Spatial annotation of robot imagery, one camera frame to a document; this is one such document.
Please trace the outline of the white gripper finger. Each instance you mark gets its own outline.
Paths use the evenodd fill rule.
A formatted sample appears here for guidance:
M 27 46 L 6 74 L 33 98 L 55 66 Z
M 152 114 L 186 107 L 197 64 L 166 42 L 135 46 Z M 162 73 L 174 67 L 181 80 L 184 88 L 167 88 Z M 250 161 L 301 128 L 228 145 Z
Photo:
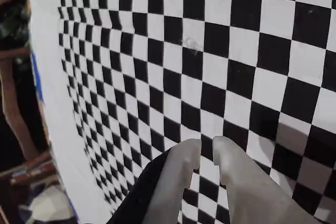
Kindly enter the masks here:
M 231 223 L 318 223 L 231 139 L 213 138 L 213 159 Z

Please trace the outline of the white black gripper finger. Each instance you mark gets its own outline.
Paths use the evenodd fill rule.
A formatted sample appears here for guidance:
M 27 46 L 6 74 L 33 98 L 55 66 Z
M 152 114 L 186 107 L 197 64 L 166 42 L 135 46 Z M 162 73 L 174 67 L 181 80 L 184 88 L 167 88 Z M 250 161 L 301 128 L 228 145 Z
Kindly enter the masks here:
M 184 190 L 200 167 L 201 140 L 184 140 L 150 161 L 112 223 L 176 223 Z

